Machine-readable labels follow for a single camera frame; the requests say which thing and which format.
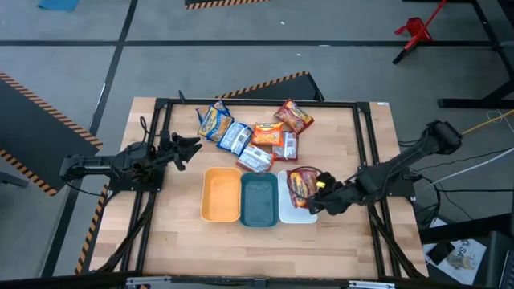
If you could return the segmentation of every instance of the yellow black striped tape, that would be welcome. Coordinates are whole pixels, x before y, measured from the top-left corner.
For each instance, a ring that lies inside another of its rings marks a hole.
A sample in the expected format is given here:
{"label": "yellow black striped tape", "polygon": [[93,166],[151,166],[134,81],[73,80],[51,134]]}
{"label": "yellow black striped tape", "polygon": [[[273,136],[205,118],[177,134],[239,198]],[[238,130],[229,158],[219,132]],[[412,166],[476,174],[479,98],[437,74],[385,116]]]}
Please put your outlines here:
{"label": "yellow black striped tape", "polygon": [[72,131],[79,134],[86,141],[88,141],[92,145],[96,146],[97,149],[102,149],[102,147],[104,146],[104,144],[100,140],[98,140],[96,138],[96,136],[93,136],[87,130],[85,130],[84,128],[82,128],[81,126],[79,126],[78,124],[73,122],[72,120],[68,119],[64,114],[62,114],[57,109],[52,107],[46,101],[44,101],[39,96],[37,96],[35,93],[31,92],[30,90],[28,90],[27,88],[22,86],[16,80],[12,79],[5,72],[0,71],[0,79],[5,81],[7,84],[9,84],[11,87],[15,88],[20,93],[22,93],[30,101],[37,104],[42,110],[48,112],[50,115],[52,115],[54,118],[56,118],[57,120],[62,122],[64,125],[68,126]]}
{"label": "yellow black striped tape", "polygon": [[204,3],[193,3],[186,6],[187,10],[221,7],[221,6],[233,6],[239,4],[251,4],[257,2],[270,2],[271,0],[218,0]]}
{"label": "yellow black striped tape", "polygon": [[20,171],[25,177],[34,182],[39,188],[41,188],[49,196],[53,196],[57,193],[57,190],[50,187],[45,181],[40,179],[35,173],[32,173],[21,161],[18,161],[15,157],[11,156],[5,149],[0,148],[0,157],[4,158],[18,171]]}
{"label": "yellow black striped tape", "polygon": [[75,267],[75,274],[81,274],[84,269],[84,262],[86,260],[86,255],[88,255],[88,251],[91,245],[91,241],[93,239],[93,234],[95,233],[95,229],[99,224],[100,216],[102,210],[104,210],[105,202],[107,201],[107,191],[108,185],[105,184],[102,188],[102,193],[98,198],[98,203],[96,204],[95,213],[93,214],[93,218],[91,220],[91,225],[88,228],[88,233],[86,234],[86,241],[82,246],[82,250],[80,251],[79,261],[77,262],[77,266]]}
{"label": "yellow black striped tape", "polygon": [[228,93],[225,93],[222,96],[216,96],[215,98],[217,98],[217,99],[224,99],[224,98],[229,98],[229,97],[235,97],[235,96],[243,94],[245,92],[253,91],[255,89],[265,88],[265,87],[268,87],[268,86],[273,85],[273,84],[281,83],[283,81],[287,81],[287,80],[290,80],[290,79],[294,79],[296,77],[300,77],[300,76],[303,76],[303,75],[310,75],[310,74],[311,73],[309,71],[297,72],[295,74],[287,75],[287,76],[284,76],[284,77],[279,77],[278,79],[270,80],[270,81],[267,81],[265,83],[252,85],[250,87],[239,89],[239,90],[236,90],[236,91],[233,91],[233,92],[228,92]]}

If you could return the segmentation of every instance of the concrete floor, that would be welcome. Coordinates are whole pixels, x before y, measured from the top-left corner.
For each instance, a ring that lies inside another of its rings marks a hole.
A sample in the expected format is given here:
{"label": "concrete floor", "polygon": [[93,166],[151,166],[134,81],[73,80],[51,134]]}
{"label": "concrete floor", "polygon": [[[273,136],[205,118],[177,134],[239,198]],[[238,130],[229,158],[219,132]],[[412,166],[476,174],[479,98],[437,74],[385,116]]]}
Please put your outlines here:
{"label": "concrete floor", "polygon": [[[0,40],[107,39],[120,35],[129,0],[81,1],[73,13],[40,10],[37,0],[0,4]],[[480,2],[502,41],[514,33],[495,2]],[[181,1],[139,1],[128,40],[297,39],[400,40],[393,31],[407,18],[427,19],[434,3],[400,0],[273,0],[272,2],[185,10]],[[471,5],[450,4],[430,25],[437,40],[486,40]],[[0,47],[0,69],[87,127],[104,85],[113,47]],[[400,65],[388,47],[126,47],[116,72],[98,137],[101,154],[120,148],[132,98],[210,97],[297,71],[310,71],[328,100],[386,101],[400,140],[417,139],[426,123],[448,120],[458,130],[487,120],[486,110],[439,109],[436,99],[480,98],[508,79],[498,55],[486,49],[429,48]],[[505,122],[467,136],[449,157],[429,157],[415,168],[512,147]],[[437,179],[481,162],[426,171]],[[512,188],[513,156],[455,177],[446,189]],[[11,167],[0,160],[0,169]],[[99,192],[105,178],[86,178],[83,189]],[[417,184],[418,203],[435,202],[434,192]],[[2,187],[0,193],[0,279],[40,274],[66,190],[47,197],[34,186]],[[453,201],[473,218],[510,211],[510,193],[453,193]],[[91,221],[96,198],[81,194],[55,273],[72,274]],[[441,215],[465,221],[443,199]]]}

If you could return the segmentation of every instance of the food package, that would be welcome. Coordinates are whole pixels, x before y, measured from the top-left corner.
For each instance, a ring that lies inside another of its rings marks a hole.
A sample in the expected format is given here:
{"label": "food package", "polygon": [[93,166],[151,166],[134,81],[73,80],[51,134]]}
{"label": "food package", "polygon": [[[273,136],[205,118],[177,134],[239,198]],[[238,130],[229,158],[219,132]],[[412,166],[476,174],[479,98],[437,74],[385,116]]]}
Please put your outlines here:
{"label": "food package", "polygon": [[249,144],[243,150],[241,156],[239,156],[236,164],[241,165],[243,168],[252,172],[262,173],[267,172],[273,165],[274,161],[274,154],[266,153],[262,149]]}
{"label": "food package", "polygon": [[198,120],[200,120],[200,124],[203,123],[203,120],[206,118],[207,113],[209,112],[209,108],[214,106],[214,108],[218,109],[221,113],[224,113],[230,116],[230,110],[223,104],[221,100],[217,101],[215,104],[210,106],[196,108],[196,113],[198,114]]}
{"label": "food package", "polygon": [[232,117],[211,106],[202,125],[200,125],[198,134],[205,136],[207,140],[218,142],[230,127],[232,120],[234,120]]}
{"label": "food package", "polygon": [[255,124],[251,143],[254,145],[284,145],[282,136],[283,122],[274,124]]}
{"label": "food package", "polygon": [[286,102],[282,104],[275,116],[280,118],[298,134],[301,134],[314,122],[312,116],[301,110],[291,99],[286,100]]}
{"label": "food package", "polygon": [[239,156],[250,142],[251,134],[250,127],[233,122],[216,146]]}
{"label": "food package", "polygon": [[272,152],[277,161],[298,160],[298,135],[296,132],[283,132],[284,145],[273,145]]}
{"label": "food package", "polygon": [[306,198],[317,192],[316,177],[318,172],[312,169],[287,171],[290,185],[289,196],[295,208],[308,208]]}

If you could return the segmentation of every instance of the paper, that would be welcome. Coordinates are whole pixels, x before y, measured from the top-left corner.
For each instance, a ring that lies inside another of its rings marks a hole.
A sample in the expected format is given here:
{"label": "paper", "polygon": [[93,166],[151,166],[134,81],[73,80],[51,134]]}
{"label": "paper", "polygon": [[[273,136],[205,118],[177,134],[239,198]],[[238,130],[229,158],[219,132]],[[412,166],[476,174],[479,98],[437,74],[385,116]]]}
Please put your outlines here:
{"label": "paper", "polygon": [[[430,228],[442,225],[446,223],[436,218]],[[423,245],[425,260],[462,284],[472,285],[486,247],[472,239],[451,242],[455,249],[436,265],[427,255],[436,245]]]}

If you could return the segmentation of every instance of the wooden tabletop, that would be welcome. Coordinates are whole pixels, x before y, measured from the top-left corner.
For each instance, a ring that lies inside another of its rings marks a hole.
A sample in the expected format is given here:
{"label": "wooden tabletop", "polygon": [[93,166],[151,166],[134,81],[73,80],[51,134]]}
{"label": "wooden tabletop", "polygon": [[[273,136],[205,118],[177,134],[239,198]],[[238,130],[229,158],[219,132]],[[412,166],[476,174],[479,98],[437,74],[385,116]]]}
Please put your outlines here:
{"label": "wooden tabletop", "polygon": [[[152,119],[154,98],[135,98],[121,148],[140,141],[139,117]],[[371,103],[373,126],[381,161],[399,153],[390,107]],[[169,130],[196,136],[199,127],[193,105],[174,105]],[[276,121],[278,107],[230,106],[238,122]],[[312,165],[329,171],[338,180],[356,172],[360,164],[353,114],[350,108],[304,108],[315,122],[300,135],[299,160],[277,161],[272,173]],[[364,117],[361,118],[365,142]],[[157,195],[146,251],[144,273],[150,275],[223,275],[318,278],[377,277],[369,218],[365,206],[353,205],[344,213],[318,214],[314,224],[284,224],[249,228],[240,222],[213,223],[200,218],[204,172],[211,167],[237,167],[237,156],[202,140],[202,149],[183,172],[166,169],[165,183]],[[366,145],[368,160],[371,160]],[[103,265],[123,240],[129,227],[134,192],[122,192],[107,205],[92,255],[90,270]],[[427,275],[412,205],[403,197],[389,197],[394,235],[411,262]],[[136,263],[135,241],[129,269]],[[386,270],[390,273],[387,246],[382,240]]]}

